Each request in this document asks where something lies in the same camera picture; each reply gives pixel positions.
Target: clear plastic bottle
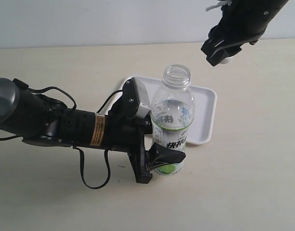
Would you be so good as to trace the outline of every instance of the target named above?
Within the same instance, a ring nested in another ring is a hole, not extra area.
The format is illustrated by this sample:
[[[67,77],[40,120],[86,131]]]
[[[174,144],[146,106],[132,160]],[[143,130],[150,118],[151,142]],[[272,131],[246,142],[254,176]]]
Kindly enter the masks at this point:
[[[195,111],[194,97],[189,88],[190,71],[179,64],[170,65],[165,69],[162,83],[152,100],[153,141],[184,152]],[[183,162],[162,166],[155,171],[172,176],[181,170]]]

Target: white wall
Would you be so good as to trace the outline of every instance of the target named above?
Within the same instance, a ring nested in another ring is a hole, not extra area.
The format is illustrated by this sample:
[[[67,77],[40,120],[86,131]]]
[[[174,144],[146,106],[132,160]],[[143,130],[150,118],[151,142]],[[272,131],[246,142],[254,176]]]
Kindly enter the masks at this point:
[[[0,48],[203,41],[216,0],[0,0]],[[295,38],[290,0],[264,38]]]

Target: black cable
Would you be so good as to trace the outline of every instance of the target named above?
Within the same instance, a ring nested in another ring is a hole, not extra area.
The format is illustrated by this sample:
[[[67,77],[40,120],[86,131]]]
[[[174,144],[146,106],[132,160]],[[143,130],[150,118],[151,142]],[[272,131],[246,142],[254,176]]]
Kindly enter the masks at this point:
[[[40,90],[35,90],[35,89],[28,88],[27,90],[29,92],[31,92],[31,93],[34,93],[34,94],[42,94],[42,93],[45,93],[45,92],[47,92],[49,90],[58,90],[59,92],[63,93],[65,96],[67,96],[74,103],[74,106],[69,111],[69,113],[72,113],[77,108],[77,104],[76,104],[76,101],[74,100],[74,98],[72,98],[72,96],[69,95],[66,91],[64,91],[62,89],[59,89],[57,87],[47,87],[47,88],[40,89]]]
[[[101,108],[97,111],[97,113],[101,112],[101,110],[106,106],[106,104],[109,102],[109,100],[117,93],[122,92],[123,90],[116,90],[114,91],[108,98],[107,100],[103,103],[103,105],[101,106]]]
[[[87,183],[85,182],[85,179],[84,179],[84,163],[85,163],[84,152],[83,152],[83,150],[81,150],[81,149],[79,149],[79,148],[77,148],[75,146],[73,147],[73,149],[78,150],[79,153],[80,153],[80,174],[81,174],[81,178],[82,178],[83,183],[90,189],[101,189],[101,188],[103,188],[109,182],[109,180],[111,178],[111,169],[110,169],[110,164],[109,164],[109,159],[108,159],[109,150],[104,151],[105,164],[107,165],[107,169],[108,169],[107,179],[105,180],[105,182],[102,185],[97,186],[97,187],[91,187],[91,186],[87,185]]]
[[[0,138],[0,141],[9,141],[12,139],[19,138],[20,136],[10,136],[10,137],[5,137],[5,138]]]

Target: green lime graphic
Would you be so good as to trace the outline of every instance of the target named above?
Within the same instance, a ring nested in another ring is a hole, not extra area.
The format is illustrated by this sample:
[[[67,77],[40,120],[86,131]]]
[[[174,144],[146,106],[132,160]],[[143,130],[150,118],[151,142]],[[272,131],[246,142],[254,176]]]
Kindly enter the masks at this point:
[[[158,168],[158,170],[164,175],[170,175],[175,169],[175,165],[164,165]]]

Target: bottle neck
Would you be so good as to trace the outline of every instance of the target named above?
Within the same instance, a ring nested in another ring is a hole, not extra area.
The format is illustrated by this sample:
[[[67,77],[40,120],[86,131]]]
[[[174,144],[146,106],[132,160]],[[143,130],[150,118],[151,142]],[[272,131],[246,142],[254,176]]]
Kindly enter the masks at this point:
[[[186,90],[191,83],[190,70],[183,65],[170,65],[165,69],[162,83],[170,90]]]

